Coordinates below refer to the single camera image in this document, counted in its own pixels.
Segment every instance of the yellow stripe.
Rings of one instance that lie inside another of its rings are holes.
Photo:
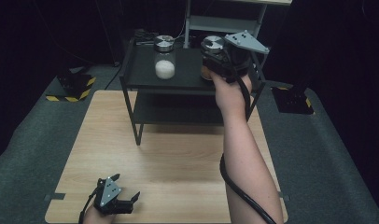
[[[49,100],[49,101],[59,101],[59,99],[56,96],[47,96],[47,100]]]
[[[75,97],[64,97],[68,102],[77,102],[78,99]]]
[[[306,98],[306,104],[308,105],[308,107],[311,107],[311,101],[308,98]]]
[[[95,80],[96,80],[96,77],[91,78],[91,79],[88,81],[87,86],[93,84]]]
[[[90,91],[91,91],[91,89],[82,92],[81,96],[79,97],[79,100],[81,100],[82,98],[87,97],[90,94]]]

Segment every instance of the jar with white content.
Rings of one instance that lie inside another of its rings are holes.
[[[155,73],[161,79],[175,75],[175,40],[169,35],[154,38]]]

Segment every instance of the gray carpet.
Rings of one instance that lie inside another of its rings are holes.
[[[82,102],[49,102],[42,95],[0,157],[0,223],[45,223],[93,93],[117,67],[93,67],[91,94]],[[377,223],[379,209],[317,96],[314,115],[281,114],[268,82],[258,109],[288,210],[288,223]],[[121,90],[115,78],[108,88]]]

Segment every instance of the hand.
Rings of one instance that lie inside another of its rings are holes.
[[[245,98],[237,82],[227,83],[224,77],[210,72],[210,77],[216,86],[216,102],[224,118],[246,119]],[[248,75],[242,77],[247,90],[251,91],[251,80]]]
[[[91,205],[84,217],[84,224],[110,224],[116,215],[103,215],[93,205]]]

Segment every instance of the silver lid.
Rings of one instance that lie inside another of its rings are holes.
[[[154,38],[154,49],[160,52],[173,50],[175,40],[169,35],[158,35]]]
[[[210,51],[211,53],[220,53],[224,47],[224,43],[225,41],[223,38],[216,35],[210,35],[204,39],[201,45],[205,50]]]

